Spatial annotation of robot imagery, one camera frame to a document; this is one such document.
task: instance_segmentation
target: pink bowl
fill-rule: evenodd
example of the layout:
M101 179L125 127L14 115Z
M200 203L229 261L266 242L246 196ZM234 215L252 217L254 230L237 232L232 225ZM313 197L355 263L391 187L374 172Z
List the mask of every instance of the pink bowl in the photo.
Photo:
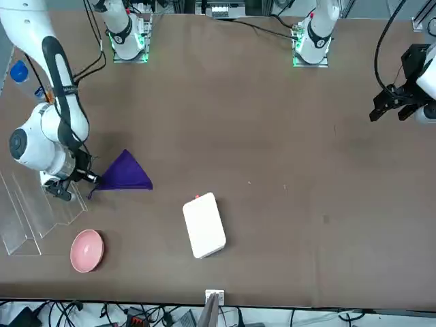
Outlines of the pink bowl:
M74 239L69 259L80 273L93 270L103 257L103 240L95 230L83 230Z

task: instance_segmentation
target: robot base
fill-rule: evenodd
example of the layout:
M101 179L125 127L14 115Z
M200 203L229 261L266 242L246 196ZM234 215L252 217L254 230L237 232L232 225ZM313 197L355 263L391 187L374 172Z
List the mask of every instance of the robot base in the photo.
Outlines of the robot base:
M324 59L322 59L321 62L316 63L316 64L307 63L306 61L304 61L300 57L300 55L296 51L297 48L300 47L300 45L301 45L300 40L302 39L303 35L305 34L303 22L299 22L298 26L300 27L299 29L291 29L291 36L296 36L298 38L298 41L292 40L292 66L293 67L322 67L322 68L327 68L328 67L327 54L328 54L328 47L330 45L330 41L329 41L329 44L327 44L326 56L324 57Z
M130 60L125 60L119 57L114 50L114 41L110 36L108 36L110 43L112 44L114 63L147 63L149 61L152 19L153 15L150 15L148 20L143 17L138 19L141 34L137 34L136 37L139 47L144 47L144 50L141 50L136 57Z

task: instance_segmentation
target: floor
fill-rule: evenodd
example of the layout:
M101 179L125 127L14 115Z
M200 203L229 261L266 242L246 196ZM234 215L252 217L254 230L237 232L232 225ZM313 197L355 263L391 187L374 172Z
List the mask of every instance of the floor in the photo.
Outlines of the floor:
M9 324L19 313L20 311L29 306L31 309L36 309L40 306L40 302L11 302L7 303L0 307L0 324ZM128 308L129 305L121 305L123 308ZM51 305L45 306L39 315L40 320L42 321L42 326L49 326L48 324L48 314L50 311ZM150 309L152 306L145 306L145 309ZM108 324L107 317L100 318L100 311L102 309L101 303L89 303L85 304L82 311L73 310L69 315L71 321L79 326L93 327L93 326L101 326ZM179 309L174 310L172 313L172 318L175 322L182 315L184 315L188 310L192 310L193 316L198 322L202 308L199 307L181 307ZM238 312L234 307L222 307L224 318L222 314L219 315L218 325L217 327L231 327L238 323ZM60 317L60 311L54 307L52 312L52 326L56 326L56 323ZM248 309L241 308L241 313L243 315L244 323L254 324L254 323L263 323L265 327L286 327L290 325L290 318L292 314L292 310L290 309ZM110 317L110 321L112 323L118 322L119 326L125 322L124 313L116 306L109 305L108 307L108 315ZM350 313L350 317L359 316L358 313ZM65 319L61 320L61 326L64 325ZM293 327L301 327L301 326L312 326L312 327L346 327L348 326L347 322L343 322L338 318L337 313L332 312L323 312L323 311L299 311L297 310L294 314L293 319ZM434 317L404 317L400 315L376 315L376 314L366 314L362 319L356 320L353 322L352 326L356 327L406 327L406 326L415 326L415 327L430 327L436 326L436 319Z

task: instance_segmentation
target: cable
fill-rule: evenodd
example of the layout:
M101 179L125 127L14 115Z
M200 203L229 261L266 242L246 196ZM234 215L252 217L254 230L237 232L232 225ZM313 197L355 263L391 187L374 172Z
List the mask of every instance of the cable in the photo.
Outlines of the cable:
M122 312L127 315L129 313L129 309L123 309L123 307L119 303L115 303L115 305L122 310Z
M403 64L401 64L400 68L398 68L398 72L396 73L396 76L395 76L394 82L392 82L393 84L395 84L395 82L396 82L398 76L400 75L401 68L403 68Z
M56 304L56 307L61 311L61 316L59 317L59 320L57 321L56 327L60 327L63 316L65 316L65 320L68 321L68 325L70 327L76 327L76 325L74 325L73 322L71 321L71 319L68 317L69 313L67 313L68 309L74 308L76 306L75 302L69 303L66 308L63 305L63 303L60 302L59 304L61 305L62 309L59 307L58 302L56 302L55 304Z
M292 310L291 321L290 321L290 323L289 323L289 327L292 327L292 324L294 323L294 314L295 314L295 309Z
M103 51L103 44L102 44L102 36L101 36L101 33L100 33L99 29L98 29L98 25L96 25L96 27L97 27L97 31L98 31L99 37L97 37L97 33L95 32L94 26L91 23L91 17L89 16L89 10L91 10L91 12L92 12L91 4L89 3L89 1L83 0L83 6L84 6L85 11L87 13L88 21L89 21L89 24L90 24L91 29L93 31L94 37L95 37L95 39L97 41L97 44L100 47L100 54L99 54L98 58L96 60L94 60L90 65L86 66L84 69L82 69L77 74L74 74L73 75L74 78L80 76L81 74L85 73L88 69L93 67L102 58L103 53L104 53L104 51Z
M227 327L227 322L226 322L226 320L225 320L225 315L224 315L224 312L223 312L223 308L220 307L219 310L220 310L221 314L223 315L224 326Z
M431 24L431 22L432 22L434 19L436 19L436 17L433 17L432 19L429 20L429 23L427 24L427 32L428 32L431 36L436 37L436 34L433 34L433 33L430 32L430 24Z
M80 83L80 81L81 81L82 79L84 79L85 77L87 77L87 76L89 76L89 75L91 75L91 74L94 74L95 72L98 72L98 71L102 70L102 69L105 68L105 66L106 66L106 53L104 53L104 51L103 51L103 46L102 46L102 34L100 33L100 28L98 27L97 20L95 19L94 11L91 9L91 4L89 3L89 0L83 0L83 3L84 3L84 9L85 9L85 12L87 13L88 21L89 21L89 24L90 24L91 29L92 29L92 31L93 31L94 37L95 37L95 39L97 40L97 43L100 45L100 50L101 50L100 55L103 56L104 63L103 63L103 65L101 65L100 67L97 67L97 68L95 68L95 69L93 69L93 70L91 70L91 71L89 71L89 72L87 72L87 73L85 73L85 74L79 76L78 79L76 80L76 86L79 85L79 83ZM94 22L95 27L96 27L96 29L97 29L97 33L95 32L95 29L94 29L93 23L91 22L91 17L89 16L88 6L89 6L89 9L90 9L90 11L91 11L91 15L92 15L92 17L93 17L93 22Z
M352 327L352 320L349 318L349 314L348 313L347 313L347 319L348 319L348 327Z
M401 95L397 95L394 94L390 89L388 89L386 87L385 84L383 84L380 75L379 75L379 52L380 52L380 46L383 42L383 39L386 35L386 33L389 30L390 25L392 24L392 22L394 21L396 15L399 13L399 11L401 10L401 8L404 6L405 2L407 0L401 0L401 2L398 4L398 6L396 7L394 13L391 15L391 17L388 20L388 23L386 24L386 26L384 27L383 32L380 35L379 41L377 43L377 46L375 47L375 54L374 54L374 74L375 74L375 78L377 79L377 82L379 83L380 87L387 92L387 94L389 94L391 96L392 99L408 99L407 97L403 97Z
M41 81L40 76L39 76L38 73L36 72L36 69L35 69L35 66L34 66L33 63L32 63L32 60L30 59L30 57L29 57L29 55L28 55L27 53L25 53L25 56L26 56L27 61L29 62L30 67L31 67L32 70L33 70L33 73L35 73L36 79L38 80L38 82L39 82L39 84L40 84L40 86L41 86L41 88L42 88L42 91L44 92L44 96L46 97L46 101L47 101L47 103L50 103L50 100L49 100L49 98L48 98L47 92L46 92L46 90L45 90L45 88L44 88L44 85L42 84L42 81Z
M279 15L271 14L270 17L274 17L280 22L280 24L282 24L284 27L287 27L288 29L292 29L293 27L293 25L288 25L285 22L283 22L282 19L279 17Z
M52 327L52 311L55 304L56 302L53 302L50 311L48 312L48 327Z
M175 307L175 308L169 310L169 311L167 312L167 314L170 314L171 312L173 312L174 310L176 310L176 309L178 309L178 308L180 308L180 307L181 307L181 306L178 305L177 307ZM164 317L162 316L162 318L158 319L158 320L156 321L156 324L153 325L153 327L156 327L156 326L157 326L157 325L162 321L163 318L164 318Z
M69 315L70 315L71 311L73 311L74 308L75 308L75 306L69 308L69 311L67 312L67 315L66 315L66 317L67 317L68 319L65 318L65 321L64 321L64 323L63 323L63 327L66 327L66 326L67 326L67 322L68 322L68 325L71 327L72 321L71 321L71 319L69 318Z
M366 313L362 313L361 315L358 315L357 317L354 318L350 318L349 314L347 313L347 319L342 318L340 315L338 315L339 319L342 320L343 322L355 322L356 320L362 319L365 316Z
M285 5L285 7L277 15L280 16L286 9L291 8L292 5L294 4L294 2L295 2L295 0L289 0L287 5Z
M35 317L40 315L41 310L49 303L50 301L43 302L38 308L33 310L33 315Z
M291 35L286 35L286 34L282 34L282 33L279 33L279 32L274 32L274 31L271 31L269 29L264 29L263 27L250 24L248 22L241 22L240 20L231 20L231 21L232 22L237 22L238 24L247 25L247 26L253 27L255 29L259 29L260 31L263 31L263 32L271 33L271 34L274 34L274 35L277 35L277 36L286 37L288 39L298 41L298 38L296 36L291 36Z
M107 310L106 310L106 317L108 318L109 326L113 326L114 324L110 321L109 313Z

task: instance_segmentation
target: blue bottle cap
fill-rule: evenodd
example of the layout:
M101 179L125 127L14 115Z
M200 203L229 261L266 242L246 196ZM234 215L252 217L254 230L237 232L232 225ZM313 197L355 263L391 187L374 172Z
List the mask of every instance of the blue bottle cap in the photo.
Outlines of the blue bottle cap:
M29 75L29 70L23 61L18 60L11 68L10 75L15 82L21 83L26 80L27 76Z

